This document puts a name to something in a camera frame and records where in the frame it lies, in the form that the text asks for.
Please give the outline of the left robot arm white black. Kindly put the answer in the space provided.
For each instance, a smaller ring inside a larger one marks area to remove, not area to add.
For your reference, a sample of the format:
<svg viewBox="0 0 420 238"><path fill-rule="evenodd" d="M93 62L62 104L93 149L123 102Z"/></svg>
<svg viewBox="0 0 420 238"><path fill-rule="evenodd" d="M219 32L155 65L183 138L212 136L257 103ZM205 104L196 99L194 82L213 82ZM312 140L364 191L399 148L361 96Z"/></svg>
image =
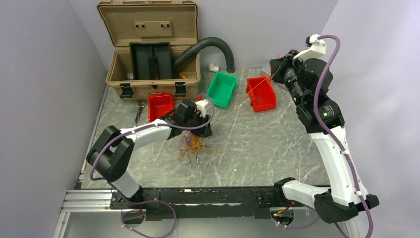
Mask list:
<svg viewBox="0 0 420 238"><path fill-rule="evenodd" d="M91 180L96 180L94 172L98 172L100 180L107 181L123 195L122 200L129 208L138 207L144 200L144 190L127 170L133 151L170 140L184 131L208 137L212 134L210 122L214 113L212 100L185 100L150 123L125 129L106 127L86 156L91 165Z"/></svg>

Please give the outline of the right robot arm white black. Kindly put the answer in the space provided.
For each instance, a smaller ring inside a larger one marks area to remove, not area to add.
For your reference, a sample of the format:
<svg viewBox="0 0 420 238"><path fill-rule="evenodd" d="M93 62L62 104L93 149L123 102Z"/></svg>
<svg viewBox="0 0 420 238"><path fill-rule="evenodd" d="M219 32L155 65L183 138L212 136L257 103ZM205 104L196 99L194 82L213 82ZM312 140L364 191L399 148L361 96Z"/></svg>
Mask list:
<svg viewBox="0 0 420 238"><path fill-rule="evenodd" d="M273 200L279 206L291 201L309 206L329 224L344 222L377 207L379 199L368 193L351 167L343 114L327 95L333 80L327 62L297 59L297 54L291 50L272 59L270 71L273 81L285 85L290 93L298 119L320 152L330 185L318 187L288 177L274 184Z"/></svg>

